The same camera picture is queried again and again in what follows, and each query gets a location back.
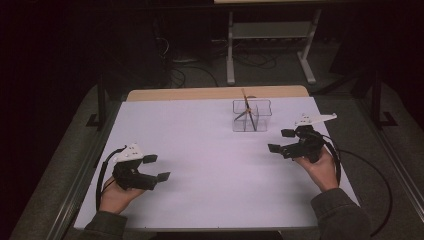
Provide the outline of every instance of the table surface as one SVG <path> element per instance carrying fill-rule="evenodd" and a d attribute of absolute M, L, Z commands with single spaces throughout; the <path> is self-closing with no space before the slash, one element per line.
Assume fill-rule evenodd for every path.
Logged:
<path fill-rule="evenodd" d="M 245 90 L 247 95 L 260 92 Z M 171 92 L 175 96 L 185 91 Z M 140 172 L 171 172 L 168 181 L 135 199 L 122 213 L 128 217 L 127 228 L 210 231 L 316 226 L 310 200 L 319 189 L 300 166 L 270 153 L 267 147 L 268 143 L 297 142 L 281 137 L 280 130 L 294 128 L 302 113 L 319 114 L 313 98 L 268 98 L 272 116 L 267 132 L 232 131 L 232 102 L 242 98 L 241 92 L 234 99 L 164 98 L 124 102 L 100 159 L 102 162 L 115 149 L 137 142 L 145 154 L 159 156 L 156 163 L 140 166 Z M 328 135 L 324 123 L 314 128 Z M 81 206 L 76 228 L 85 227 L 95 214 L 99 170 Z M 106 178 L 112 170 L 110 163 Z M 344 171 L 341 188 L 357 202 Z"/>

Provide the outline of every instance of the dark background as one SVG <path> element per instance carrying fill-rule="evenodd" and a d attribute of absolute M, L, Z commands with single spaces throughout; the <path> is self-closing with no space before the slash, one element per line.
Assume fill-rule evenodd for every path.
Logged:
<path fill-rule="evenodd" d="M 110 16 L 78 11 L 84 4 L 67 0 L 0 4 L 2 239 L 9 237 L 81 100 L 100 76 L 115 98 L 134 88 L 160 88 L 168 75 L 157 54 L 155 35 L 207 56 L 210 39 L 226 34 L 222 13 Z M 329 8 L 320 20 L 327 27 L 319 29 L 316 41 L 343 40 L 332 68 L 337 73 L 348 74 L 370 56 L 378 59 L 383 80 L 423 127 L 424 70 L 419 57 L 424 26 L 419 9 L 418 1 Z M 199 21 L 190 21 L 193 16 Z"/>

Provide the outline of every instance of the hand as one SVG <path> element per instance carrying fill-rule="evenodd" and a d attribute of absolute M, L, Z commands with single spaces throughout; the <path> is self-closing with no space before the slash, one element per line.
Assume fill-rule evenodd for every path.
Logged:
<path fill-rule="evenodd" d="M 321 192 L 338 188 L 334 159 L 325 147 L 322 147 L 320 158 L 316 163 L 311 163 L 308 158 L 294 158 L 302 166 Z"/>
<path fill-rule="evenodd" d="M 99 211 L 120 214 L 136 197 L 140 196 L 146 190 L 128 188 L 122 189 L 113 177 L 110 177 L 104 184 L 102 200 Z"/>

